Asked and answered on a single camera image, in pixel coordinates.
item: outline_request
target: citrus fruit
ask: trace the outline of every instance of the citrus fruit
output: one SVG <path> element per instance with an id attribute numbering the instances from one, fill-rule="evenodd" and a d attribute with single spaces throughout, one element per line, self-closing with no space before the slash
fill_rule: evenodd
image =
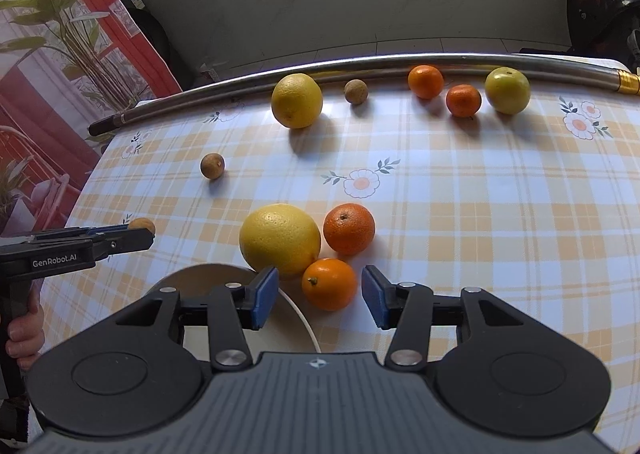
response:
<path id="1" fill-rule="evenodd" d="M 311 216 L 286 203 L 265 205 L 240 227 L 240 252 L 256 272 L 273 265 L 282 277 L 299 275 L 320 253 L 320 231 Z"/>
<path id="2" fill-rule="evenodd" d="M 322 91 L 308 75 L 292 73 L 280 79 L 273 89 L 271 111 L 285 127 L 310 126 L 322 111 Z"/>
<path id="3" fill-rule="evenodd" d="M 363 251 L 373 241 L 376 222 L 371 212 L 362 205 L 344 203 L 326 215 L 322 233 L 333 250 L 352 256 Z"/>
<path id="4" fill-rule="evenodd" d="M 156 235 L 156 226 L 149 218 L 135 218 L 127 225 L 128 229 L 147 229 L 154 236 Z"/>
<path id="5" fill-rule="evenodd" d="M 217 153 L 205 155 L 200 162 L 200 172 L 209 179 L 217 179 L 225 172 L 225 159 Z"/>
<path id="6" fill-rule="evenodd" d="M 369 89 L 360 79 L 350 80 L 344 87 L 344 98 L 349 104 L 362 104 L 369 96 Z"/>
<path id="7" fill-rule="evenodd" d="M 318 259 L 302 275 L 302 291 L 314 306 L 335 311 L 356 295 L 356 273 L 340 259 Z"/>
<path id="8" fill-rule="evenodd" d="M 487 100 L 500 113 L 515 115 L 529 104 L 531 88 L 523 73 L 513 68 L 496 68 L 484 82 Z"/>
<path id="9" fill-rule="evenodd" d="M 470 117 L 480 109 L 482 95 L 469 84 L 458 84 L 447 91 L 446 102 L 454 117 Z"/>
<path id="10" fill-rule="evenodd" d="M 421 99 L 431 100 L 440 95 L 444 88 L 442 73 L 433 66 L 416 66 L 409 72 L 409 89 Z"/>

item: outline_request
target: crosshair logo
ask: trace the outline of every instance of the crosshair logo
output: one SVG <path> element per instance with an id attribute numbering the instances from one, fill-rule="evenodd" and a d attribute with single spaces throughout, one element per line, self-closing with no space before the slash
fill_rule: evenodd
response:
<path id="1" fill-rule="evenodd" d="M 311 362 L 308 363 L 312 368 L 321 369 L 329 364 L 326 360 L 322 360 L 322 358 L 314 358 Z"/>

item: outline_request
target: orange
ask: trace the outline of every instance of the orange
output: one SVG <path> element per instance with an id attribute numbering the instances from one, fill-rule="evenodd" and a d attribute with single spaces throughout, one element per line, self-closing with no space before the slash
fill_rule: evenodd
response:
<path id="1" fill-rule="evenodd" d="M 473 86 L 459 84 L 449 89 L 446 102 L 454 117 L 470 117 L 480 109 L 482 96 Z"/>
<path id="2" fill-rule="evenodd" d="M 318 259 L 302 275 L 302 291 L 314 306 L 335 311 L 356 295 L 356 273 L 340 259 Z"/>
<path id="3" fill-rule="evenodd" d="M 371 212 L 362 205 L 344 203 L 326 215 L 322 233 L 333 250 L 339 254 L 353 256 L 373 241 L 376 222 Z"/>
<path id="4" fill-rule="evenodd" d="M 444 88 L 442 73 L 433 66 L 416 66 L 409 72 L 409 89 L 421 99 L 431 100 Z"/>

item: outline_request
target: silver rod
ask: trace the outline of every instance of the silver rod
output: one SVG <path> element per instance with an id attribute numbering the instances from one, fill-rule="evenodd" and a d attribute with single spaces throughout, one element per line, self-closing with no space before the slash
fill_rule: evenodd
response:
<path id="1" fill-rule="evenodd" d="M 609 91 L 618 91 L 621 87 L 620 70 L 552 57 L 524 54 L 399 54 L 354 57 L 254 73 L 156 99 L 91 124 L 89 134 L 98 136 L 126 124 L 207 102 L 269 92 L 280 79 L 290 73 L 306 73 L 316 82 L 325 84 L 353 78 L 398 77 L 408 74 L 418 64 L 432 64 L 443 73 L 478 76 L 485 76 L 499 66 L 509 66 L 534 80 L 564 82 Z"/>

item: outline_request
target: lemon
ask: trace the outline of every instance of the lemon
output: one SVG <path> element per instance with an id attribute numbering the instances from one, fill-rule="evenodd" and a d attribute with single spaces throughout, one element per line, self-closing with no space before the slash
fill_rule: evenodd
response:
<path id="1" fill-rule="evenodd" d="M 285 127 L 310 126 L 322 111 L 322 91 L 308 75 L 292 73 L 280 79 L 273 89 L 271 111 Z"/>
<path id="2" fill-rule="evenodd" d="M 523 73 L 513 68 L 496 68 L 484 82 L 484 93 L 496 111 L 506 115 L 520 113 L 529 104 L 531 88 Z"/>
<path id="3" fill-rule="evenodd" d="M 269 265 L 280 275 L 302 274 L 320 253 L 320 231 L 311 216 L 287 203 L 265 205 L 240 228 L 242 257 L 256 272 Z"/>

